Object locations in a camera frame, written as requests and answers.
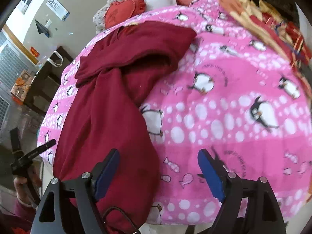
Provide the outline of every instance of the fish print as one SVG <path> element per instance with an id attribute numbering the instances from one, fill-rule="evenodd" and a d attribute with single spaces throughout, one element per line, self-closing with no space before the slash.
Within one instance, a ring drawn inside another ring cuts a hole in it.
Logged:
<path id="1" fill-rule="evenodd" d="M 296 154 L 290 154 L 288 151 L 286 151 L 284 157 L 290 159 L 293 163 L 298 163 L 298 157 Z"/>
<path id="2" fill-rule="evenodd" d="M 187 173 L 183 176 L 182 181 L 179 181 L 179 182 L 182 188 L 184 188 L 185 185 L 192 183 L 192 181 L 193 181 L 193 175 L 191 173 Z"/>
<path id="3" fill-rule="evenodd" d="M 291 175 L 291 174 L 292 174 L 291 168 L 286 168 L 286 169 L 284 169 L 283 174 L 285 174 L 285 175 Z"/>
<path id="4" fill-rule="evenodd" d="M 173 170 L 175 173 L 179 173 L 180 172 L 180 167 L 176 163 L 173 163 L 173 162 L 169 161 L 168 158 L 165 158 L 164 163 L 166 165 L 168 165 L 169 168 L 171 170 Z"/>
<path id="5" fill-rule="evenodd" d="M 171 181 L 171 177 L 169 175 L 161 175 L 160 179 L 165 181 L 165 182 L 170 182 Z"/>

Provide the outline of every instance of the bed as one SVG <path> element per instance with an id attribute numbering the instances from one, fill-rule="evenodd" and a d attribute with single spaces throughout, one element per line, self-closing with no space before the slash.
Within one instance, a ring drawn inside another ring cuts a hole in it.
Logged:
<path id="1" fill-rule="evenodd" d="M 38 145 L 60 136 L 77 92 L 80 57 L 114 29 L 146 20 L 197 32 L 178 71 L 160 80 L 140 107 L 162 173 L 147 223 L 214 221 L 220 203 L 196 164 L 200 148 L 243 178 L 266 176 L 288 221 L 304 205 L 311 176 L 309 107 L 288 61 L 241 27 L 218 0 L 146 12 L 93 38 L 64 70 Z M 53 164 L 55 150 L 43 153 L 45 162 Z M 239 216 L 246 205 L 243 199 Z"/>

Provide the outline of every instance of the sleeve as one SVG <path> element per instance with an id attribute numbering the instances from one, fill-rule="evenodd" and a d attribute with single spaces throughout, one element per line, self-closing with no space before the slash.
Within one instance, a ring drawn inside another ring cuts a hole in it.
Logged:
<path id="1" fill-rule="evenodd" d="M 19 200 L 16 200 L 14 214 L 22 219 L 33 222 L 36 210 L 32 206 L 22 204 Z"/>

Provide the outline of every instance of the penguin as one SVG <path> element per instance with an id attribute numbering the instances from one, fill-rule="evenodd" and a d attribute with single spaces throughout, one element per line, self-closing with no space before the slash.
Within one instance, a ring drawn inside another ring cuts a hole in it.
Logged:
<path id="1" fill-rule="evenodd" d="M 224 29 L 222 27 L 217 27 L 217 26 L 213 26 L 213 25 L 206 25 L 205 29 L 207 32 L 212 32 L 212 33 L 224 35 Z"/>
<path id="2" fill-rule="evenodd" d="M 162 120 L 161 115 L 163 112 L 161 110 L 145 110 L 146 106 L 141 110 L 141 114 L 146 122 L 147 131 L 150 134 L 163 136 L 161 131 Z"/>
<path id="3" fill-rule="evenodd" d="M 266 50 L 266 46 L 262 42 L 257 41 L 257 40 L 251 40 L 249 42 L 249 45 L 253 46 L 258 51 L 265 51 Z"/>
<path id="4" fill-rule="evenodd" d="M 53 106 L 53 111 L 57 112 L 57 109 L 58 109 L 58 102 Z"/>
<path id="5" fill-rule="evenodd" d="M 220 50 L 223 51 L 224 53 L 228 53 L 234 56 L 238 56 L 238 52 L 236 52 L 234 49 L 224 45 L 222 47 L 220 47 Z"/>
<path id="6" fill-rule="evenodd" d="M 284 89 L 284 91 L 293 99 L 300 97 L 300 91 L 298 86 L 284 76 L 280 78 L 278 88 Z"/>
<path id="7" fill-rule="evenodd" d="M 66 85 L 68 83 L 67 74 L 64 75 L 64 82 L 63 85 Z"/>
<path id="8" fill-rule="evenodd" d="M 49 141 L 49 131 L 44 135 L 44 141 L 47 143 Z"/>
<path id="9" fill-rule="evenodd" d="M 223 13 L 223 12 L 219 12 L 219 16 L 218 16 L 218 19 L 221 19 L 221 20 L 228 20 L 228 16 Z"/>
<path id="10" fill-rule="evenodd" d="M 189 89 L 198 90 L 200 93 L 207 94 L 214 87 L 213 78 L 206 73 L 198 73 L 195 71 L 193 85 L 189 86 Z"/>
<path id="11" fill-rule="evenodd" d="M 52 158 L 53 158 L 53 156 L 54 156 L 54 154 L 52 153 L 52 151 L 50 151 L 49 154 L 48 154 L 48 156 L 47 156 L 48 162 L 49 162 L 49 164 L 51 164 L 51 165 L 52 165 Z"/>
<path id="12" fill-rule="evenodd" d="M 73 94 L 74 91 L 74 86 L 70 86 L 66 92 L 67 96 L 71 96 Z"/>
<path id="13" fill-rule="evenodd" d="M 158 203 L 157 206 L 152 206 L 151 210 L 149 211 L 149 215 L 147 217 L 146 222 L 149 224 L 161 224 L 161 212 L 162 207 Z"/>
<path id="14" fill-rule="evenodd" d="M 179 19 L 180 21 L 187 21 L 188 20 L 188 16 L 186 16 L 185 14 L 182 14 L 181 12 L 176 15 L 176 17 L 174 19 Z"/>
<path id="15" fill-rule="evenodd" d="M 57 118 L 57 126 L 58 126 L 58 127 L 61 126 L 62 120 L 63 120 L 63 115 L 60 115 L 60 116 Z"/>
<path id="16" fill-rule="evenodd" d="M 270 128 L 278 128 L 273 106 L 268 101 L 259 101 L 260 97 L 257 97 L 250 107 L 251 117 L 268 131 Z"/>

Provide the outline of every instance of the black cable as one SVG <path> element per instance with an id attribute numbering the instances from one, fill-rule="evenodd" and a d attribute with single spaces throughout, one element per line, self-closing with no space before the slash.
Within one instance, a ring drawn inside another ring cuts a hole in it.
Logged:
<path id="1" fill-rule="evenodd" d="M 20 216 L 18 216 L 17 214 L 12 213 L 10 210 L 6 209 L 6 208 L 5 208 L 4 206 L 2 206 L 1 204 L 0 204 L 0 207 L 3 208 L 5 211 L 9 212 L 10 214 L 12 214 L 12 215 L 14 215 L 14 216 L 17 216 L 17 217 L 20 217 Z"/>
<path id="2" fill-rule="evenodd" d="M 141 232 L 139 231 L 138 227 L 134 224 L 134 222 L 126 215 L 126 213 L 119 207 L 110 207 L 108 208 L 104 214 L 102 215 L 102 219 L 104 220 L 104 222 L 106 222 L 106 217 L 107 215 L 112 212 L 113 210 L 118 210 L 126 219 L 127 221 L 132 225 L 132 227 L 135 229 L 136 234 L 141 234 Z"/>

